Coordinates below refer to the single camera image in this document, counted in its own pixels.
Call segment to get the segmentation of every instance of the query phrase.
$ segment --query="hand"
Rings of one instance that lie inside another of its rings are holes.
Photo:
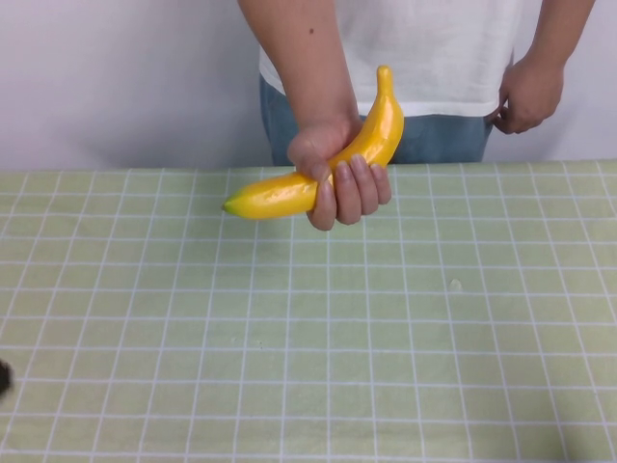
[[[499,107],[489,120],[505,134],[523,133],[537,127],[554,114],[563,85],[563,66],[525,57],[506,70]]]
[[[369,168],[359,155],[349,165],[338,165],[334,173],[328,166],[328,159],[343,150],[361,128],[360,119],[314,123],[303,128],[289,145],[287,155],[296,169],[319,182],[316,206],[307,216],[323,232],[330,230],[335,220],[353,225],[391,199],[388,171],[381,166]],[[335,188],[328,181],[330,175],[334,175]]]

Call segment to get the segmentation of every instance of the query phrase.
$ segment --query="banana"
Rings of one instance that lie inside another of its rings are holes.
[[[405,117],[394,95],[392,70],[377,68],[377,95],[360,133],[328,163],[334,171],[359,153],[368,165],[386,167],[403,136]],[[333,176],[329,182],[334,185]],[[267,178],[247,185],[227,198],[223,210],[245,219],[264,220],[310,211],[315,206],[317,181],[299,172]]]

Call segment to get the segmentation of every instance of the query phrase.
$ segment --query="forearm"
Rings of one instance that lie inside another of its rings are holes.
[[[538,27],[527,56],[565,66],[575,49],[595,0],[543,0]]]
[[[357,117],[335,0],[238,0],[279,76],[299,126]]]

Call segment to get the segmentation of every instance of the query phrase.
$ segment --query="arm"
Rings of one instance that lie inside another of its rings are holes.
[[[543,0],[527,56],[537,63],[565,67],[596,0]]]
[[[490,116],[497,129],[523,133],[554,114],[561,101],[564,69],[594,4],[595,0],[543,0],[533,43],[505,72],[501,102]]]
[[[238,4],[277,69],[301,128],[358,116],[335,0],[238,0]]]

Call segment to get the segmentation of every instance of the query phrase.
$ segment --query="jeans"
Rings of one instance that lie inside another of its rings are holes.
[[[291,166],[287,147],[298,125],[285,95],[259,76],[261,119],[275,166]],[[417,116],[405,119],[401,142],[393,164],[441,164],[480,162],[493,125],[485,118]]]

